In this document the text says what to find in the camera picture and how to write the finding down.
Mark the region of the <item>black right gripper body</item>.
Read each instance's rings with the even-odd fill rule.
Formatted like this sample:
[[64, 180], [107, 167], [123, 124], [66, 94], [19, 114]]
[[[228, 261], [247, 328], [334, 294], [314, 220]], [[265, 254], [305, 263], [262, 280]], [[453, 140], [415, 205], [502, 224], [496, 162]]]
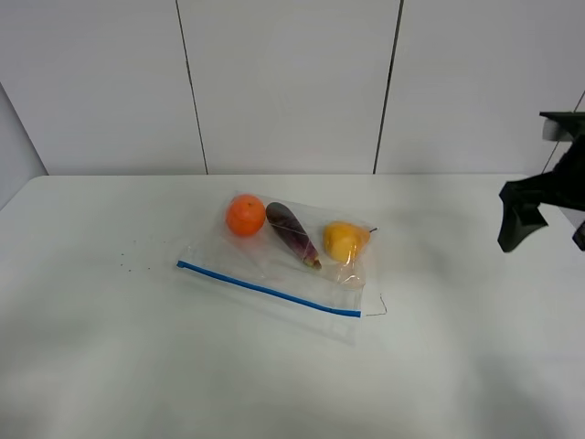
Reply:
[[584, 112], [541, 112], [551, 128], [543, 128], [543, 138], [570, 142], [569, 149], [547, 172], [548, 179], [537, 205], [568, 209], [584, 208]]

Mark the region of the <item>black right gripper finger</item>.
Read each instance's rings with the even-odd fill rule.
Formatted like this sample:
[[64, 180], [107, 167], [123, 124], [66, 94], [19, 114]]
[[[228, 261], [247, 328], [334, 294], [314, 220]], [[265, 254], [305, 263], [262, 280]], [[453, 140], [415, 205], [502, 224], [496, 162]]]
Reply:
[[503, 217], [497, 242], [503, 252], [512, 252], [531, 233], [548, 226], [539, 211], [547, 179], [529, 177], [502, 187]]
[[575, 230], [573, 241], [581, 251], [585, 251], [585, 223], [581, 223]]

